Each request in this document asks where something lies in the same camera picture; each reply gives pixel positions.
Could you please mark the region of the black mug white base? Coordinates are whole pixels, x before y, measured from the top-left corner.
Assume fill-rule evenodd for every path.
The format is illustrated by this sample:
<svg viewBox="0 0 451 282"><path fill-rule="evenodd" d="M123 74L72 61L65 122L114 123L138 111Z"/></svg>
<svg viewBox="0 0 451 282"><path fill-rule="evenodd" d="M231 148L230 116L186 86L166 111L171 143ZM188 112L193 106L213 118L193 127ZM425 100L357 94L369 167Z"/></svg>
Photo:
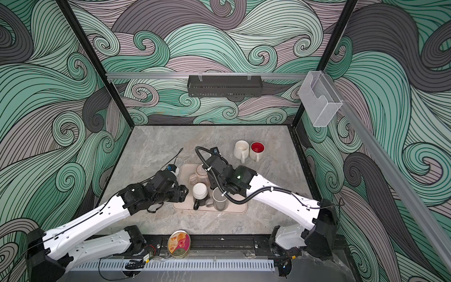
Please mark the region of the black mug white base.
<svg viewBox="0 0 451 282"><path fill-rule="evenodd" d="M209 200L208 188L204 183L196 183L193 186L193 209L198 210L200 207L205 206L207 200Z"/></svg>

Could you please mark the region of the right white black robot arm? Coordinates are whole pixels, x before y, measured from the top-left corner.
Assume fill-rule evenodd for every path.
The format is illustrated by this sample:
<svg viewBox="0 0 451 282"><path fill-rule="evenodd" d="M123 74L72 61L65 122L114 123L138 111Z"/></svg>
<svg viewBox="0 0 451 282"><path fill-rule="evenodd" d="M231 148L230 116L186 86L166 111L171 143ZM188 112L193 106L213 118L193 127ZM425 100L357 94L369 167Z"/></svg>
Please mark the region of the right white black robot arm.
<svg viewBox="0 0 451 282"><path fill-rule="evenodd" d="M338 230L337 205L329 200L316 201L271 183L255 170L227 164L213 155L203 162L211 184L234 204L252 200L276 209L296 222L288 227L276 227L272 240L284 250L304 249L319 259L332 257Z"/></svg>

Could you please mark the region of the cream mug red inside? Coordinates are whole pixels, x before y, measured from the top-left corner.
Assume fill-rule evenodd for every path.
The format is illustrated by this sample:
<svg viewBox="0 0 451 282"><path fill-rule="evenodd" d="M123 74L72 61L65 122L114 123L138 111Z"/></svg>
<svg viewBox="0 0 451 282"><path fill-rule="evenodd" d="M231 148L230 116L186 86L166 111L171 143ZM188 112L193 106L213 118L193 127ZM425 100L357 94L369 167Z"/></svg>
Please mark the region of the cream mug red inside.
<svg viewBox="0 0 451 282"><path fill-rule="evenodd" d="M252 160L259 162L262 158L263 153L265 152L265 146L261 142L253 142L250 145L249 156Z"/></svg>

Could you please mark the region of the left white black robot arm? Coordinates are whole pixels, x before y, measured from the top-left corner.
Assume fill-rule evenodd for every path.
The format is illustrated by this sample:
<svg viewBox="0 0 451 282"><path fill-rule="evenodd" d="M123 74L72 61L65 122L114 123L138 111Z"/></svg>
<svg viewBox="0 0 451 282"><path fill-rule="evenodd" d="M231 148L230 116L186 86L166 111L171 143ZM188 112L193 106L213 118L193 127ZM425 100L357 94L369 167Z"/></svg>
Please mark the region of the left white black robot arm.
<svg viewBox="0 0 451 282"><path fill-rule="evenodd" d="M134 183L114 194L106 203L60 227L27 235L26 263L32 282L56 282L65 273L86 262L106 256L138 255L146 247L137 226L112 235L91 237L122 219L166 202L184 202L188 189L178 184L170 170L160 170L146 184Z"/></svg>

